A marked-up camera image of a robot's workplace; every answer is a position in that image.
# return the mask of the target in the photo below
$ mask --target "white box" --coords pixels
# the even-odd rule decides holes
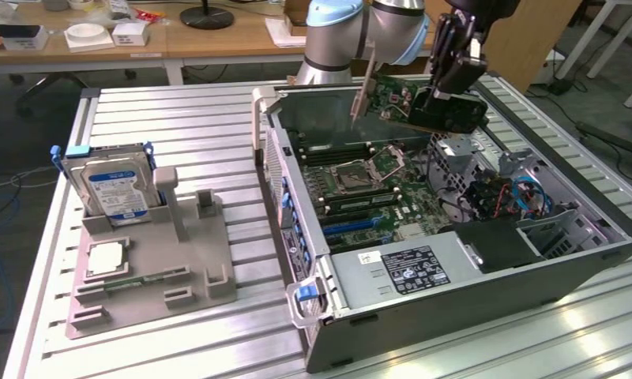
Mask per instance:
[[[541,66],[531,84],[551,84],[555,80],[553,73],[557,73],[563,63],[564,56],[557,51],[551,50],[544,65]]]
[[[148,26],[142,22],[118,24],[114,27],[113,40],[117,46],[145,46],[148,39]]]
[[[41,25],[0,25],[0,37],[4,48],[9,51],[41,50],[49,33]]]
[[[70,28],[68,28],[68,30],[64,32],[70,53],[80,53],[82,51],[109,49],[114,47],[113,38],[109,36],[108,30],[102,29],[97,35],[81,39],[78,37],[76,38],[74,36],[70,36],[68,32]]]

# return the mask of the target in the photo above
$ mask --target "blue hard drive label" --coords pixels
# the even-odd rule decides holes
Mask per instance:
[[[126,220],[148,213],[142,191],[136,188],[134,171],[117,171],[89,175],[88,181],[98,205],[114,220]]]

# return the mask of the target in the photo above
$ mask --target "hard drive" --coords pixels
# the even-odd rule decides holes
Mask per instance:
[[[148,209],[162,204],[153,185],[152,144],[90,148],[72,146],[53,162],[82,199],[86,216],[106,216],[113,226],[149,221]]]

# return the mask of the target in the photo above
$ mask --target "motherboard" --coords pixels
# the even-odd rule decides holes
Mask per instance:
[[[332,253],[439,233],[451,224],[423,171],[392,144],[303,155],[304,182]],[[337,162],[357,156],[357,159]]]

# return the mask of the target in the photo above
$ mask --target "cardboard box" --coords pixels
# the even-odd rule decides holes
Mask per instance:
[[[10,51],[41,50],[49,33],[41,25],[0,25],[2,45]]]
[[[148,44],[148,26],[142,22],[118,24],[113,30],[117,46],[145,46]]]
[[[307,36],[307,13],[311,0],[285,0],[284,19],[291,36]]]

